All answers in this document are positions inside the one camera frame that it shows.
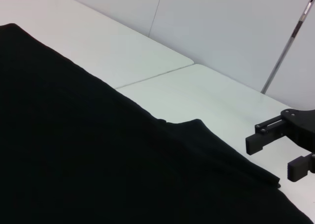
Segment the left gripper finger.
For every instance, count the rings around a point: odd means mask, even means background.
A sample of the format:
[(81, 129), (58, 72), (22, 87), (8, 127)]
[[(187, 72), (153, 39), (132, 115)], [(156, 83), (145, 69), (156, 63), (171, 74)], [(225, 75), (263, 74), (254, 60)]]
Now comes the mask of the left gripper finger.
[(287, 179), (297, 182), (308, 175), (315, 173), (315, 155), (300, 156), (287, 164)]
[(277, 116), (254, 126), (255, 133), (246, 138), (246, 153), (253, 155), (271, 142), (284, 137), (288, 131), (288, 123)]

